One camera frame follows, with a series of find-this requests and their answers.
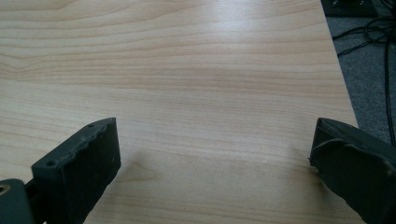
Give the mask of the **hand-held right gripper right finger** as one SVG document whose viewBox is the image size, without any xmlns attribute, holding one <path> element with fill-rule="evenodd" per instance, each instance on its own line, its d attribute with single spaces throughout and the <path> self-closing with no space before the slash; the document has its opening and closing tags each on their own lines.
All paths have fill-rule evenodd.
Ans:
<svg viewBox="0 0 396 224">
<path fill-rule="evenodd" d="M 396 224 L 396 147 L 319 118 L 309 157 L 319 178 L 367 224 Z"/>
</svg>

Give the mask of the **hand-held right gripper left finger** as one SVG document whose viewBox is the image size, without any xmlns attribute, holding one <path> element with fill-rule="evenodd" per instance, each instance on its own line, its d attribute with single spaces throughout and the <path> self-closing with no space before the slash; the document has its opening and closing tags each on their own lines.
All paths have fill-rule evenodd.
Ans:
<svg viewBox="0 0 396 224">
<path fill-rule="evenodd" d="M 86 125 L 32 165 L 27 192 L 36 223 L 82 224 L 119 169 L 116 120 Z"/>
</svg>

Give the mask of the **black stand base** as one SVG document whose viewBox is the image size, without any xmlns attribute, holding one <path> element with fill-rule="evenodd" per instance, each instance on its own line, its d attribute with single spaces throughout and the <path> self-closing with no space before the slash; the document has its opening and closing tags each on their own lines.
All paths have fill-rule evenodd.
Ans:
<svg viewBox="0 0 396 224">
<path fill-rule="evenodd" d="M 320 0 L 327 17 L 375 18 L 372 0 Z"/>
</svg>

